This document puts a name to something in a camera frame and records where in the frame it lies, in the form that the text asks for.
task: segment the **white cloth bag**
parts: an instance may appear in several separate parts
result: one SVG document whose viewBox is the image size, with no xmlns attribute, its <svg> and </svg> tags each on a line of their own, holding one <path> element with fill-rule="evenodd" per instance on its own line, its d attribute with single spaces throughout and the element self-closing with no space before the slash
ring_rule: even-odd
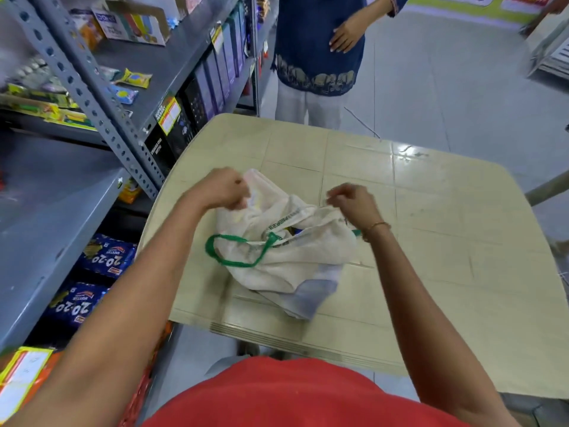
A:
<svg viewBox="0 0 569 427">
<path fill-rule="evenodd" d="M 307 205 L 255 169 L 244 179 L 251 190 L 247 208 L 219 208 L 218 234 L 206 243 L 208 254 L 241 285 L 293 293 L 322 264 L 343 265 L 353 257 L 356 236 L 339 210 Z M 302 231 L 293 236 L 288 227 Z"/>
</svg>

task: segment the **beige table top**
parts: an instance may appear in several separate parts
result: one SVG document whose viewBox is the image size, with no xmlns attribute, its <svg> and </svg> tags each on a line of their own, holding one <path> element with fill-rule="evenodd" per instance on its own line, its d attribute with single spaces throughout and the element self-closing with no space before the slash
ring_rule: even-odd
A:
<svg viewBox="0 0 569 427">
<path fill-rule="evenodd" d="M 219 115 L 168 176 L 140 242 L 214 167 L 259 169 L 323 204 L 346 181 L 367 186 L 434 300 L 497 389 L 569 397 L 569 309 L 522 192 L 501 166 L 406 144 L 242 115 Z M 170 319 L 282 350 L 405 375 L 372 252 L 359 240 L 337 293 L 299 321 L 231 279 L 199 224 Z"/>
</svg>

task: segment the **yellow packet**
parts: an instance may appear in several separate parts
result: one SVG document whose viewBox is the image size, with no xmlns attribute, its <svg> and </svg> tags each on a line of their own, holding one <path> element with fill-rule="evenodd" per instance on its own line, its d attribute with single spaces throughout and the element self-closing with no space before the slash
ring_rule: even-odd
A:
<svg viewBox="0 0 569 427">
<path fill-rule="evenodd" d="M 134 85 L 135 87 L 141 88 L 148 88 L 150 85 L 150 78 L 152 78 L 152 74 L 145 74 L 145 73 L 135 73 L 128 69 L 124 69 L 124 74 L 122 78 L 115 81 L 115 84 L 128 84 Z"/>
</svg>

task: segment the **woman's hand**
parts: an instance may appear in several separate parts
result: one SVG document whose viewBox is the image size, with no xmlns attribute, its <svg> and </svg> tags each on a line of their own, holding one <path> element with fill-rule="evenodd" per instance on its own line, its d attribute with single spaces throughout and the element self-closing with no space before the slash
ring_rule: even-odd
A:
<svg viewBox="0 0 569 427">
<path fill-rule="evenodd" d="M 246 198 L 251 197 L 249 186 L 241 174 L 232 168 L 211 170 L 186 193 L 205 211 L 218 207 L 243 209 L 247 207 Z"/>
<path fill-rule="evenodd" d="M 334 187 L 328 192 L 326 202 L 340 208 L 344 217 L 359 230 L 368 229 L 383 221 L 373 195 L 364 186 L 344 183 Z"/>
<path fill-rule="evenodd" d="M 366 7 L 358 10 L 334 30 L 334 37 L 330 41 L 330 52 L 346 53 L 351 50 L 364 35 L 370 23 Z"/>
</svg>

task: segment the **bracelet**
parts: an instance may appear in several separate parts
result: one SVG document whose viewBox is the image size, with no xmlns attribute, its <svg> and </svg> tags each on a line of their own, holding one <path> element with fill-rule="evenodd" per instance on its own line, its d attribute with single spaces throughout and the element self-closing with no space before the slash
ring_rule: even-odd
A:
<svg viewBox="0 0 569 427">
<path fill-rule="evenodd" d="M 386 225 L 389 229 L 391 229 L 391 225 L 390 225 L 389 223 L 387 223 L 387 222 L 383 222 L 383 221 L 381 221 L 381 222 L 375 222 L 375 223 L 374 223 L 373 225 L 371 225 L 369 228 L 364 229 L 364 230 L 361 231 L 361 237 L 362 237 L 362 239 L 363 239 L 366 243 L 369 243 L 369 239 L 367 238 L 366 234 L 369 233 L 370 230 L 372 230 L 373 228 L 375 228 L 376 226 L 379 226 L 379 225 Z"/>
</svg>

